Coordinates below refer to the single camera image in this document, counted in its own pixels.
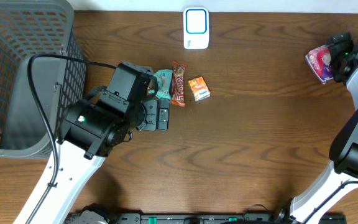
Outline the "small orange snack box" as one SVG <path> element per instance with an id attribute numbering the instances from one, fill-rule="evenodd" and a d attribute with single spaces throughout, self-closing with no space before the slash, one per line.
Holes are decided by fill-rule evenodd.
<path id="1" fill-rule="evenodd" d="M 195 101 L 203 100 L 210 97 L 210 90 L 203 77 L 194 78 L 188 81 Z"/>

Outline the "teal snack wrapper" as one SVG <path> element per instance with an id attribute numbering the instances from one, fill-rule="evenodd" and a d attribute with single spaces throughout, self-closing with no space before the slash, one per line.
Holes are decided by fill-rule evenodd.
<path id="1" fill-rule="evenodd" d="M 164 69 L 154 73 L 158 83 L 157 98 L 171 100 L 170 87 L 172 84 L 173 70 Z"/>

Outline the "red orange snack bar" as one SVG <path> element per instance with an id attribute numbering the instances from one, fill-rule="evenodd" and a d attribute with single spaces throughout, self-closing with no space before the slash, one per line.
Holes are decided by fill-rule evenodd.
<path id="1" fill-rule="evenodd" d="M 173 105 L 185 107 L 184 74 L 186 71 L 186 65 L 175 60 L 172 64 L 172 84 L 170 87 L 170 94 L 172 98 L 170 102 Z"/>

